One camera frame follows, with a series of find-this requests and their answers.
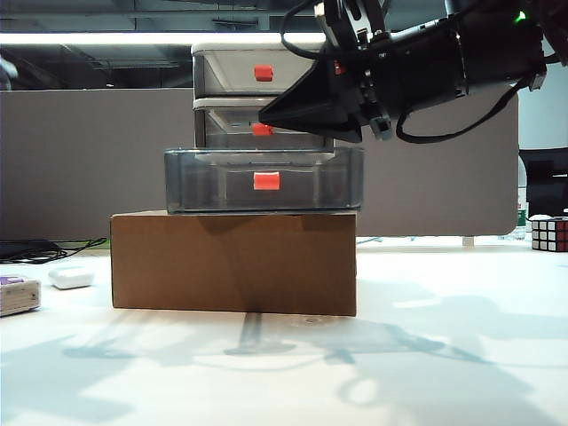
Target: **red drawer handle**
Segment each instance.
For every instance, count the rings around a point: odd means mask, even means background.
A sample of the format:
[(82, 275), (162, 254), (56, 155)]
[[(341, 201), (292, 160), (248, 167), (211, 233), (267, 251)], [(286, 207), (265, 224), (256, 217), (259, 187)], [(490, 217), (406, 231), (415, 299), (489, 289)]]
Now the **red drawer handle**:
[(255, 191), (278, 191), (280, 190), (279, 171), (255, 171)]
[(262, 124), (261, 122), (255, 122), (252, 125), (252, 134), (254, 136), (271, 136), (274, 134), (272, 126), (268, 124)]
[(271, 82), (273, 77), (272, 65), (255, 65), (255, 78), (258, 82)]

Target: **drawer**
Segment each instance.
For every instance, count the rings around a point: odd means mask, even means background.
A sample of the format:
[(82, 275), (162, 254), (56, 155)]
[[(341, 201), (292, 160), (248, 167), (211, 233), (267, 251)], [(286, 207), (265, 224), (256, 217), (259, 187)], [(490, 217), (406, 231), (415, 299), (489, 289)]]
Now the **drawer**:
[(279, 129), (258, 121), (271, 98), (207, 98), (193, 103), (195, 146), (226, 149), (316, 149), (332, 138)]
[(169, 213), (358, 209), (363, 150), (165, 153)]
[[(312, 41), (295, 42), (318, 51), (318, 35)], [(311, 59), (287, 50), (280, 41), (271, 43), (196, 43), (192, 46), (193, 89), (196, 98), (223, 96), (277, 96), (294, 84), (310, 67)]]

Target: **gray partition wall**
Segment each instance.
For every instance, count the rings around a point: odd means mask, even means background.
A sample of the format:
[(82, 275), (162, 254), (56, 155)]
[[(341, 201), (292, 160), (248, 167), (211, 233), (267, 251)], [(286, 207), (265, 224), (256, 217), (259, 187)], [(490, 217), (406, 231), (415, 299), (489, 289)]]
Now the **gray partition wall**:
[[(498, 89), (413, 116), (409, 130), (458, 129)], [(193, 91), (4, 92), (0, 238), (108, 234), (108, 217), (164, 209), (162, 152), (193, 144)], [(437, 146), (366, 132), (360, 235), (480, 235), (515, 223), (517, 103)]]
[(98, 237), (113, 213), (163, 209), (163, 150), (193, 143), (193, 90), (0, 97), (3, 238)]
[[(509, 87), (412, 114), (418, 135), (461, 130), (483, 116)], [(365, 203), (359, 235), (501, 235), (517, 223), (518, 100), (459, 138), (412, 145), (377, 141), (367, 129)]]

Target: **ceiling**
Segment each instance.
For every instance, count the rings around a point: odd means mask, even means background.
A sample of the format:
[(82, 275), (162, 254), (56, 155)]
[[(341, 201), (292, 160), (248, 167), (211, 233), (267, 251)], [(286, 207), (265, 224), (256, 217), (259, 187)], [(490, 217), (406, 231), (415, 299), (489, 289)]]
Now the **ceiling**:
[[(278, 32), (298, 0), (3, 0), (2, 32)], [(404, 29), (445, 14), (444, 0), (390, 0), (387, 25)], [(291, 31), (319, 31), (310, 12)], [(179, 45), (0, 46), (20, 77), (14, 90), (192, 87)]]

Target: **ceiling light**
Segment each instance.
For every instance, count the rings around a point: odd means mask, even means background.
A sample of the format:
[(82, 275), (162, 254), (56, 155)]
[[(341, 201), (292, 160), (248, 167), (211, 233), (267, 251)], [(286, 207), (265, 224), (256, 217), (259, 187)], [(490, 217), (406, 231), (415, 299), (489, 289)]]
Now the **ceiling light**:
[[(321, 33), (289, 33), (290, 42), (321, 43)], [(271, 43), (278, 42), (277, 33), (0, 33), (0, 45), (15, 44), (178, 44), (192, 45), (199, 42)]]

